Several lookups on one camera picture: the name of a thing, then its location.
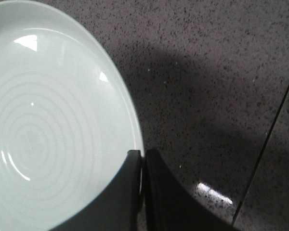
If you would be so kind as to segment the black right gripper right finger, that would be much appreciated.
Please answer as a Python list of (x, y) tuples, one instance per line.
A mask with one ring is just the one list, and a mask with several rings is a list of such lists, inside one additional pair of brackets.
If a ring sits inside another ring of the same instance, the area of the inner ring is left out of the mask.
[(149, 231), (235, 231), (178, 182), (160, 152), (145, 154), (145, 213)]

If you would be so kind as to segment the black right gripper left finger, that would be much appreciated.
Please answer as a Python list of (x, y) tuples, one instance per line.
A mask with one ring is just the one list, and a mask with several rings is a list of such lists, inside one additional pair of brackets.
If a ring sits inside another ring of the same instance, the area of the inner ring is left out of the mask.
[(111, 182), (84, 209), (53, 231), (135, 231), (140, 204), (142, 157), (129, 150)]

